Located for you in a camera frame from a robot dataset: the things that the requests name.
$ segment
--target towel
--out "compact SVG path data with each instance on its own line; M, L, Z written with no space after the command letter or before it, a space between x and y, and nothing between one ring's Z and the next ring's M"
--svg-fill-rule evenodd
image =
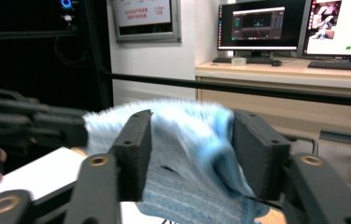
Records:
M255 201L231 145L233 113L215 103L139 101L84 116L88 155L106 153L128 118L149 109L152 151L145 215L180 224L254 223L269 207Z

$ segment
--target monitor screen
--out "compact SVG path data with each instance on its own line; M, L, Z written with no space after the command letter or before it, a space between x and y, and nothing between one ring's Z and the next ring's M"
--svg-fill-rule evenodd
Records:
M351 0L309 0L304 55L351 58Z
M218 50L296 50L304 0L220 5Z

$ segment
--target bolt hole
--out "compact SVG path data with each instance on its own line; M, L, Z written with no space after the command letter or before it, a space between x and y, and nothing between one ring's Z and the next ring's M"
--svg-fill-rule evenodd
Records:
M304 156L301 158L302 161L304 161L307 164L310 165L321 165L323 161L319 158L313 157L313 156Z
M0 214L13 209L20 201L21 198L17 195L9 195L0 198Z
M170 167L168 167L168 166L166 166L166 165L163 165L161 168L176 173L175 170L173 170L172 168L170 168Z
M108 158L107 157L96 157L91 159L91 165L92 166L101 166L104 165L108 162Z

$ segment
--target desk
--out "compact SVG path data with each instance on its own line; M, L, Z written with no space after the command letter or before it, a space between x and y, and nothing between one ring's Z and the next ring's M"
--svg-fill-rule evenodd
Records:
M0 193L11 189L24 189L31 193L34 201L76 181L79 166L86 155L77 148L73 150L61 147L5 175L0 183ZM134 203L122 202L120 208L123 224L163 223L163 218L140 213Z
M351 95L351 71L308 68L310 61L279 59L282 66L204 63L196 67L198 81L231 83L300 91ZM279 99L239 93L198 90L201 101L215 101L230 108L260 114L279 132L319 137L322 129L351 133L351 106Z

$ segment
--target metal bar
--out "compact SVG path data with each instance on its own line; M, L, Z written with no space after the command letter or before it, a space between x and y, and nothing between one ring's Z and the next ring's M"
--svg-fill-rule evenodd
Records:
M79 30L0 32L0 40L51 38L51 37L58 37L58 36L75 36L75 35L81 35L81 32Z
M288 218L294 216L293 211L285 207L289 223L351 223L351 188L331 168L323 158L300 153L293 157L288 171L290 187L296 190L297 198L289 198L286 203L300 207L308 216L299 222Z
M84 25L84 32L89 52L91 53L92 62L92 78L96 86L98 87L98 93L101 98L102 109L109 108L113 106L112 102L112 79L103 78L102 67L104 65L104 57L101 47L101 39L99 36L98 21L95 13L95 7L93 1L81 0L81 8L83 9L81 13L82 23Z
M152 149L151 113L143 110L130 116L109 150L117 158L120 202L140 202L147 180Z
M118 223L117 159L97 154L82 162L64 224Z
M310 102L334 104L334 105L351 105L351 95L347 95L347 94L312 92L312 91L294 91L294 90L284 90L284 89L266 88L266 87L251 87L251 86L245 86L245 85L213 83L213 82L184 80L184 79L165 78L165 77L141 77L141 76L133 76L133 75L108 73L108 72L105 72L105 74L109 78L117 79L117 80L144 82L144 83L151 83L151 84L169 85L169 86L186 87L186 88L194 88L194 89L204 89L204 90L210 90L210 91L235 92L235 93L242 93L242 94L268 96L268 97L284 98L284 99L290 99L290 100L310 101Z
M0 193L0 223L32 223L28 216L31 208L31 196L27 190L13 189Z

